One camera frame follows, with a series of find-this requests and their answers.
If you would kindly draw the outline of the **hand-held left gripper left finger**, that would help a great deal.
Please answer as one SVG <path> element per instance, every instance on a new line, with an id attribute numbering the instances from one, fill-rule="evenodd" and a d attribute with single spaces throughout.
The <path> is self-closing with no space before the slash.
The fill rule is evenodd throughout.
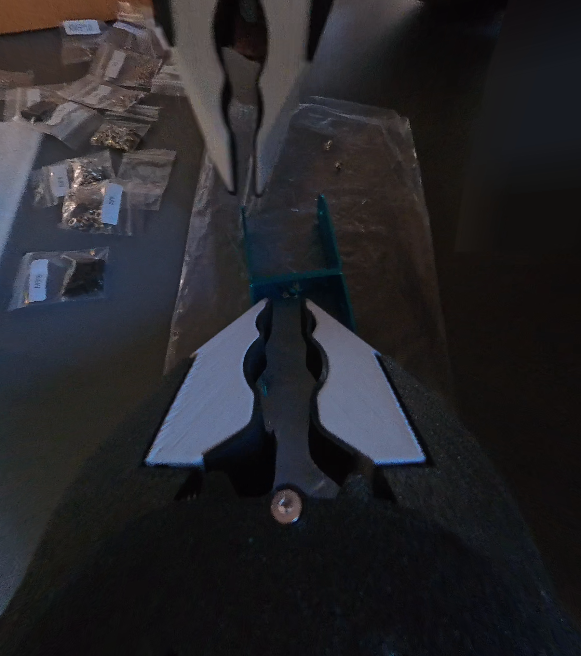
<path id="1" fill-rule="evenodd" d="M 259 301 L 193 353 L 146 466 L 206 468 L 254 426 L 272 310 L 269 299 Z"/>

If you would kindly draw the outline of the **clear plastic bag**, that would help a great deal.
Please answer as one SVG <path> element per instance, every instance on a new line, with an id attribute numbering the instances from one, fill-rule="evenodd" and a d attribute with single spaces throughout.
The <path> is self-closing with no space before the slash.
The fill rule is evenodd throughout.
<path id="1" fill-rule="evenodd" d="M 332 140 L 330 152 L 324 142 Z M 341 171 L 335 162 L 342 161 Z M 430 219 L 409 120 L 385 108 L 312 96 L 293 114 L 262 197 L 230 194 L 203 154 L 164 373 L 249 307 L 240 210 L 281 254 L 265 274 L 319 264 L 317 197 L 333 221 L 355 328 L 428 388 L 452 393 Z"/>

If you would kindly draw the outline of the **blue H-shaped metal bracket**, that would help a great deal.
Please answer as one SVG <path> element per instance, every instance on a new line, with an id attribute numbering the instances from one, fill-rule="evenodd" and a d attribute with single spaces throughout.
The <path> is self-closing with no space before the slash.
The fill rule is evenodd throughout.
<path id="1" fill-rule="evenodd" d="M 306 302 L 331 310 L 348 329 L 355 328 L 355 322 L 327 200 L 324 195 L 317 197 L 313 221 L 321 261 L 305 264 L 298 272 L 263 273 L 262 265 L 278 264 L 281 254 L 271 237 L 257 236 L 245 208 L 241 220 L 251 302 L 265 300 L 269 319 L 267 364 L 258 389 L 266 429 L 277 444 L 273 488 L 333 498 L 339 485 L 321 471 L 310 450 L 310 438 L 318 433 L 319 424 L 312 396 L 326 365 L 318 347 L 310 345 L 313 320 Z"/>

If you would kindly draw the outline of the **group of small zip bags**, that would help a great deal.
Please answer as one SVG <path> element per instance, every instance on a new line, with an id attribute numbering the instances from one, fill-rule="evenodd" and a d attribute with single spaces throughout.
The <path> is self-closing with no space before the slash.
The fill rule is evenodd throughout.
<path id="1" fill-rule="evenodd" d="M 99 40 L 89 72 L 73 83 L 52 87 L 18 86 L 29 75 L 0 70 L 4 119 L 25 122 L 69 148 L 95 151 L 38 170 L 34 203 L 43 203 L 49 184 L 54 203 L 62 199 L 66 230 L 90 234 L 131 234 L 131 209 L 156 209 L 153 183 L 118 178 L 111 152 L 127 160 L 158 120 L 160 108 L 142 103 L 166 62 L 168 49 L 152 12 L 118 2 L 116 21 Z"/>

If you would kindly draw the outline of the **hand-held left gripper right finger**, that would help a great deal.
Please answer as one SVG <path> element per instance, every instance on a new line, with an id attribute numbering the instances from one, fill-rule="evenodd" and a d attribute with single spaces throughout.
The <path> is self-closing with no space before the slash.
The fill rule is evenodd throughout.
<path id="1" fill-rule="evenodd" d="M 319 428 L 375 466 L 425 464 L 415 431 L 380 354 L 312 300 L 306 336 L 317 352 L 314 407 Z"/>

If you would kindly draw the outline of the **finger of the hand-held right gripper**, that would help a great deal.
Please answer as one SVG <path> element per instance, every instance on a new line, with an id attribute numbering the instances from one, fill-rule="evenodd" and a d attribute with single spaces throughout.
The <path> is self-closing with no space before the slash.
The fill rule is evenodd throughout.
<path id="1" fill-rule="evenodd" d="M 206 150 L 229 193 L 235 193 L 235 153 L 224 106 L 227 76 L 214 30 L 217 1 L 171 1 L 181 81 Z"/>
<path id="2" fill-rule="evenodd" d="M 276 166 L 334 1 L 259 1 L 266 57 L 257 80 L 260 119 L 254 137 L 255 193 L 263 195 Z"/>

